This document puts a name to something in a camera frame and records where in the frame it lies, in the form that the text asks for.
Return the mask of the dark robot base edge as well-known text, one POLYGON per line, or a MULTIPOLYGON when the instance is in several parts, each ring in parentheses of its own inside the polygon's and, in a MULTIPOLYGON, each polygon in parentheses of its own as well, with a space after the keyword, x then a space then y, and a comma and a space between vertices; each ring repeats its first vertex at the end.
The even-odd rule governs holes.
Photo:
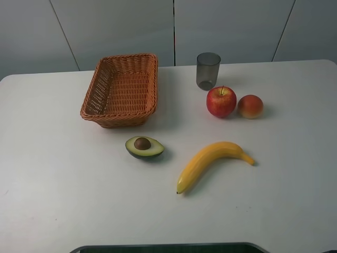
POLYGON ((206 244, 81 246, 74 249, 72 252, 190 253, 190 252, 266 252, 266 250, 248 242, 232 242, 232 243, 206 243, 206 244))

